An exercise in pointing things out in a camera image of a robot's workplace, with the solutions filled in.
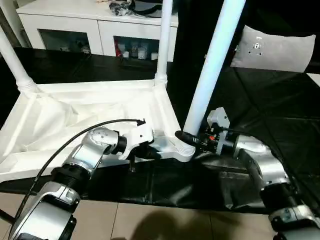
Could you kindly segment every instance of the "tile floor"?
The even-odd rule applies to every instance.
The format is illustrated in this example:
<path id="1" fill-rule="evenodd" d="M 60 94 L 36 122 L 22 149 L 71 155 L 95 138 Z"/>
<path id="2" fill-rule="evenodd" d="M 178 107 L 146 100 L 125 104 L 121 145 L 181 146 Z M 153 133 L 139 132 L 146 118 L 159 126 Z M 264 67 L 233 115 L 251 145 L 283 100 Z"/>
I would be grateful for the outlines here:
<path id="1" fill-rule="evenodd" d="M 14 215 L 23 196 L 0 193 L 0 208 Z M 76 209 L 71 240 L 272 240 L 266 215 L 199 211 L 86 201 Z M 0 240 L 9 224 L 0 219 Z"/>

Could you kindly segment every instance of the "white plastic frame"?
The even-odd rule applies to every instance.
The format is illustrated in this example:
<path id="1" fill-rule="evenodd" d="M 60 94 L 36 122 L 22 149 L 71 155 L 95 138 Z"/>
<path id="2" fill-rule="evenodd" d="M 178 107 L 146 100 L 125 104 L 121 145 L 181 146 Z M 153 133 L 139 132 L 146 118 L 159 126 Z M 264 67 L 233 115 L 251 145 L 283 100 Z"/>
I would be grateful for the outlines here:
<path id="1" fill-rule="evenodd" d="M 185 132 L 194 135 L 198 133 L 200 123 L 215 88 L 245 2 L 246 0 L 224 0 L 183 129 Z M 150 80 L 60 83 L 38 85 L 38 87 L 36 87 L 35 83 L 22 67 L 2 29 L 0 29 L 0 51 L 15 76 L 18 89 L 21 92 L 7 121 L 0 131 L 0 143 L 3 142 L 5 145 L 4 149 L 0 149 L 0 153 L 2 154 L 0 182 L 34 177 L 46 159 L 48 159 L 55 151 L 54 149 L 49 149 L 45 152 L 27 151 L 13 153 L 14 150 L 17 150 L 17 148 L 20 147 L 17 143 L 26 144 L 26 142 L 31 141 L 31 132 L 29 131 L 30 126 L 26 126 L 25 124 L 26 122 L 33 123 L 33 118 L 38 113 L 41 113 L 41 109 L 44 109 L 39 106 L 39 98 L 53 98 L 54 100 L 57 100 L 57 102 L 53 102 L 52 104 L 62 106 L 61 108 L 64 109 L 65 104 L 71 106 L 72 104 L 79 103 L 79 101 L 83 100 L 85 100 L 85 104 L 88 104 L 88 102 L 92 100 L 95 101 L 93 104 L 99 105 L 101 100 L 103 101 L 103 104 L 106 104 L 106 102 L 108 103 L 108 99 L 105 99 L 107 97 L 105 91 L 109 91 L 110 94 L 116 93 L 117 90 L 121 92 L 122 95 L 118 92 L 114 95 L 115 99 L 113 100 L 122 99 L 116 99 L 116 96 L 127 98 L 135 91 L 139 96 L 143 96 L 143 93 L 149 94 L 149 97 L 153 99 L 151 104 L 153 104 L 154 107 L 150 107 L 149 111 L 147 111 L 139 106 L 139 104 L 144 104 L 146 102 L 142 99 L 142 101 L 137 102 L 136 106 L 133 105 L 131 108 L 127 108 L 130 109 L 130 114 L 126 117 L 146 118 L 148 123 L 153 125 L 153 130 L 155 131 L 153 146 L 159 150 L 162 158 L 176 158 L 181 162 L 187 162 L 191 159 L 195 152 L 195 148 L 175 138 L 174 133 L 175 131 L 180 130 L 180 127 L 167 92 L 165 91 L 165 85 L 167 84 L 167 59 L 172 5 L 173 0 L 163 1 L 157 72 L 155 78 Z M 42 141 L 39 140 L 33 144 L 41 145 L 41 142 Z M 70 149 L 66 148 L 65 151 L 49 165 L 44 174 L 49 174 L 52 168 L 59 166 L 69 152 Z M 114 162 L 113 159 L 108 159 L 107 161 L 104 161 L 102 165 L 104 166 L 104 164 L 106 164 L 107 166 L 121 163 Z"/>

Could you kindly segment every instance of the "white pole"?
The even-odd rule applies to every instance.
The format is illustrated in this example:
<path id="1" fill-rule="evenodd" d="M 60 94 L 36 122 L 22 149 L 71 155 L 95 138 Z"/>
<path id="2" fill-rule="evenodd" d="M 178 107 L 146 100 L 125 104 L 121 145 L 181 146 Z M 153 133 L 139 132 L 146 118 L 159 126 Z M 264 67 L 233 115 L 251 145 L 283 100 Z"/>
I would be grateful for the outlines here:
<path id="1" fill-rule="evenodd" d="M 159 42 L 159 55 L 154 84 L 167 84 L 167 61 L 170 41 L 170 28 L 173 0 L 163 0 L 161 14 L 161 36 Z"/>
<path id="2" fill-rule="evenodd" d="M 37 85 L 28 76 L 5 32 L 0 26 L 0 52 L 16 80 L 20 92 L 36 92 Z"/>
<path id="3" fill-rule="evenodd" d="M 219 19 L 186 118 L 183 128 L 184 132 L 192 135 L 198 134 L 245 3 L 246 0 L 224 0 L 223 2 Z M 181 155 L 188 155 L 189 160 L 195 152 L 193 146 L 183 142 L 178 142 L 176 148 Z"/>

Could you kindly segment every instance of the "white cabinet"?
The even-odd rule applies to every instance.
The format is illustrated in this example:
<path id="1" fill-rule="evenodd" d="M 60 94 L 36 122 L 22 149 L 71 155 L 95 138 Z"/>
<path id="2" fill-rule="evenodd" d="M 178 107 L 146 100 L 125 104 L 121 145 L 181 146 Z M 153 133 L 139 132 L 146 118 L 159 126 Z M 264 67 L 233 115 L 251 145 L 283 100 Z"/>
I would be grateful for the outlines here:
<path id="1" fill-rule="evenodd" d="M 103 54 L 116 56 L 115 38 L 134 38 L 143 40 L 160 40 L 161 26 L 128 22 L 98 21 Z M 177 27 L 170 29 L 168 61 L 174 60 Z"/>
<path id="2" fill-rule="evenodd" d="M 107 2 L 96 0 L 35 0 L 17 9 L 35 49 L 50 49 L 116 56 L 115 42 L 147 42 L 157 52 L 161 18 L 115 16 Z M 168 61 L 172 62 L 178 15 L 171 17 Z"/>
<path id="3" fill-rule="evenodd" d="M 30 43 L 35 49 L 50 49 L 46 45 L 51 44 L 50 40 L 54 41 L 54 35 L 63 37 L 64 34 L 61 31 L 65 31 L 74 33 L 74 41 L 77 41 L 77 35 L 79 39 L 87 39 L 92 54 L 103 54 L 97 20 L 35 14 L 19 14 L 19 17 Z M 67 40 L 60 40 L 62 48 L 65 41 Z"/>

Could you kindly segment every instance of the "white pillow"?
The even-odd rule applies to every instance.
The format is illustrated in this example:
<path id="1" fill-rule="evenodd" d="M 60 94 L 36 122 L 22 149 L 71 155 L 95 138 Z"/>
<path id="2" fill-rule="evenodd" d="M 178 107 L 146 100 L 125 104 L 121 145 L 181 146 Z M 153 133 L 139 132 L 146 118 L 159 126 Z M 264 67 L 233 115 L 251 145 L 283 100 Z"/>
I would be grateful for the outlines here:
<path id="1" fill-rule="evenodd" d="M 269 35 L 245 26 L 231 66 L 303 73 L 312 57 L 316 35 Z"/>

